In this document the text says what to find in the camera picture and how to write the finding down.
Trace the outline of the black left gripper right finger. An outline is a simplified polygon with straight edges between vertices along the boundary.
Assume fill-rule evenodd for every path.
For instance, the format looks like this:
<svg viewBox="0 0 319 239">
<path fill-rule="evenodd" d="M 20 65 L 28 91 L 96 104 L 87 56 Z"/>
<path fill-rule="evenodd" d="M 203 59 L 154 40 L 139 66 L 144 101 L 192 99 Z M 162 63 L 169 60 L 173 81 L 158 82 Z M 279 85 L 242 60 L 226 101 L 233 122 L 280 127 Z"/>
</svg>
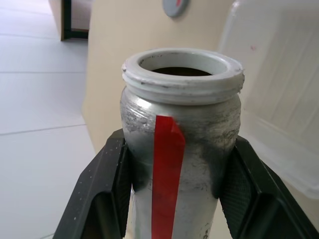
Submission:
<svg viewBox="0 0 319 239">
<path fill-rule="evenodd" d="M 319 237 L 280 177 L 242 137 L 228 160 L 220 202 L 234 239 Z"/>
</svg>

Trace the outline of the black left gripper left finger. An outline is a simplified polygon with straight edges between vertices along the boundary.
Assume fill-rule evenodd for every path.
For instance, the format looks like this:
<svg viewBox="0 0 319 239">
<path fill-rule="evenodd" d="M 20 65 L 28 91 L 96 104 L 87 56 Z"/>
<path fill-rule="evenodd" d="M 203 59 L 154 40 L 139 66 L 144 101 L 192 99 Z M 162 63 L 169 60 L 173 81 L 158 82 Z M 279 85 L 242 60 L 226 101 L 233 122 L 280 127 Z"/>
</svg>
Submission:
<svg viewBox="0 0 319 239">
<path fill-rule="evenodd" d="M 117 130 L 80 174 L 53 237 L 124 238 L 131 185 L 130 154 Z"/>
</svg>

